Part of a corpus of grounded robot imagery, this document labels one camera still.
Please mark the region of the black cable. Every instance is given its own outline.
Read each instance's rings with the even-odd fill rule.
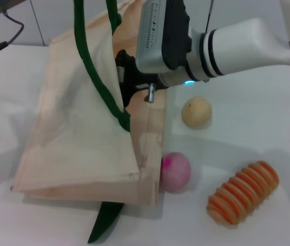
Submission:
[[[4,12],[3,15],[6,16],[7,19],[9,19],[9,20],[11,20],[11,21],[13,21],[21,26],[20,30],[11,38],[11,40],[9,40],[7,42],[10,45],[22,33],[22,31],[24,29],[24,24],[22,22],[18,22],[17,20],[13,19],[12,17],[8,16],[7,12]]]
[[[208,32],[208,27],[209,27],[210,17],[211,17],[212,8],[213,8],[213,2],[214,2],[214,0],[211,0],[211,3],[210,3],[210,9],[209,9],[209,14],[208,14],[208,20],[206,21],[205,32]]]

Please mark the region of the orange stripe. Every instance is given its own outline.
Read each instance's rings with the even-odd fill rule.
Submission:
[[[235,212],[237,218],[241,218],[241,209],[237,206],[237,204],[228,196],[226,196],[225,194],[222,194],[220,192],[217,192],[215,194],[216,196],[219,196],[221,199],[223,199],[230,207],[231,209]]]
[[[241,192],[244,193],[245,196],[248,197],[248,199],[250,199],[250,201],[253,204],[256,204],[256,199],[255,196],[245,187],[243,186],[241,183],[237,182],[236,180],[229,180],[229,182],[233,185],[235,185]]]
[[[251,188],[255,191],[255,193],[259,196],[263,196],[263,191],[260,190],[260,187],[252,180],[250,177],[248,177],[245,173],[236,173],[236,177],[242,179],[245,183],[247,183]]]
[[[223,183],[222,187],[224,189],[226,189],[227,191],[229,191],[232,195],[234,195],[236,197],[236,199],[245,207],[246,210],[250,209],[248,204],[247,204],[246,199],[241,194],[239,194],[237,191],[235,191],[231,187],[229,187],[227,183]]]
[[[265,196],[269,194],[269,189],[268,189],[268,187],[266,187],[266,186],[262,183],[262,181],[261,181],[258,177],[256,177],[256,176],[255,176],[251,171],[249,171],[249,170],[243,168],[243,169],[242,169],[242,172],[245,173],[245,174],[247,174],[247,175],[248,175],[252,180],[254,180],[254,181],[257,183],[258,186],[261,187],[261,189],[264,190],[264,195],[265,195]]]
[[[256,171],[257,173],[259,173],[264,180],[267,181],[267,183],[269,184],[269,187],[271,188],[274,184],[272,183],[271,179],[260,169],[259,166],[256,166],[254,164],[250,164],[249,168],[253,169],[254,171]]]
[[[215,212],[217,212],[225,221],[226,221],[226,223],[228,223],[228,224],[231,224],[222,214],[221,214],[221,212],[219,211],[219,209],[217,209],[216,207],[213,207],[213,206],[207,206],[207,208],[206,208],[207,210],[209,210],[209,211],[215,211]],[[215,219],[215,221],[216,222],[218,222],[218,223],[224,223],[224,221],[221,221],[220,219],[219,220],[216,220],[216,218],[214,218]]]
[[[214,207],[211,207],[211,209],[216,209],[216,211],[218,213],[220,213],[230,224],[232,224],[232,217],[231,215],[229,215],[224,209],[222,206],[220,206],[220,204],[218,204],[217,202],[213,201],[212,199],[209,200],[209,202],[215,206]]]
[[[266,170],[268,170],[270,172],[270,174],[272,175],[272,177],[274,178],[275,182],[277,184],[279,184],[279,177],[276,173],[276,171],[265,161],[263,160],[259,160],[257,161],[257,164],[263,166]]]

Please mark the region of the bag handle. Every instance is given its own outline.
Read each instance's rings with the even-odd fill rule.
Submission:
[[[123,111],[120,111],[111,92],[101,81],[90,57],[85,29],[84,0],[74,0],[73,2],[74,36],[79,55],[85,64],[85,68],[92,79],[96,90],[111,114],[118,119],[119,124],[126,131],[130,132],[130,114],[125,108]],[[116,0],[106,0],[106,4],[113,34],[116,28],[121,24],[121,15],[118,13]],[[111,226],[118,217],[123,205],[124,203],[102,202],[88,243],[95,242]]]
[[[106,2],[108,4],[109,19],[112,21],[111,27],[113,33],[121,23],[121,15],[118,13],[116,0],[106,0]],[[74,0],[74,36],[79,55],[100,97],[111,114],[118,119],[122,128],[130,132],[130,114],[125,108],[123,111],[120,111],[111,92],[101,81],[90,57],[85,30],[84,0]]]

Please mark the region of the metal screw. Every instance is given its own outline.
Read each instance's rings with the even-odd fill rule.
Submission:
[[[149,87],[149,94],[147,95],[147,102],[152,104],[154,102],[155,84],[151,83]]]

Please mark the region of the white wall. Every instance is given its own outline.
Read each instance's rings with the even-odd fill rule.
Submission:
[[[84,2],[85,19],[106,9],[105,0]],[[32,4],[46,45],[52,38],[73,28],[73,0],[32,0]]]
[[[73,0],[27,0],[9,10],[13,18],[25,23],[25,29],[15,44],[43,45],[30,1],[46,45],[52,38],[73,28]],[[184,0],[191,25],[197,31],[205,30],[210,1]],[[105,8],[105,0],[85,0],[86,19]],[[215,0],[209,30],[252,17],[263,18],[277,36],[287,40],[279,0]],[[0,15],[0,42],[10,39],[18,29],[19,25]]]
[[[9,9],[7,12],[12,18],[25,24],[23,32],[15,40],[14,44],[43,45],[30,0]],[[19,29],[20,25],[10,21],[5,16],[0,14],[0,43],[10,40]]]
[[[191,16],[191,25],[197,30],[205,30],[210,0],[184,0],[187,12]],[[32,0],[45,44],[50,39],[73,28],[72,0]],[[85,18],[89,19],[106,9],[105,0],[86,0]]]

